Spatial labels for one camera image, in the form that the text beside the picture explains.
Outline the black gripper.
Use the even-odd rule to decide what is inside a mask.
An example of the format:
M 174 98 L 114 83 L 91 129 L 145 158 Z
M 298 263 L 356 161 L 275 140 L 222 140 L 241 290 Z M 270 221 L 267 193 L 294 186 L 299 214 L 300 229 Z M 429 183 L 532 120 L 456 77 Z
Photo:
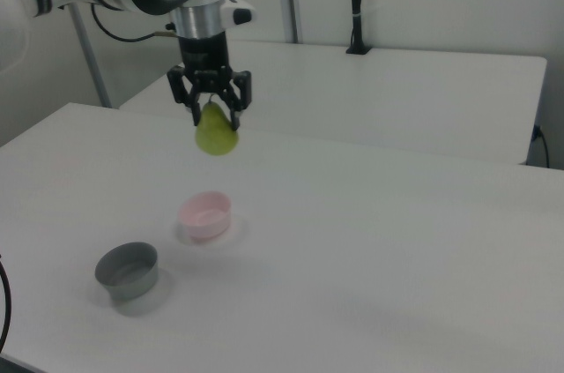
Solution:
M 226 33 L 202 39 L 179 37 L 178 43 L 184 68 L 176 65 L 167 72 L 174 101 L 191 113 L 193 124 L 198 126 L 202 118 L 199 103 L 201 93 L 196 86 L 188 90 L 184 80 L 186 77 L 193 78 L 197 71 L 211 71 L 211 95 L 221 99 L 228 109 L 231 130 L 238 131 L 239 117 L 252 102 L 252 74 L 250 71 L 227 68 L 230 63 Z

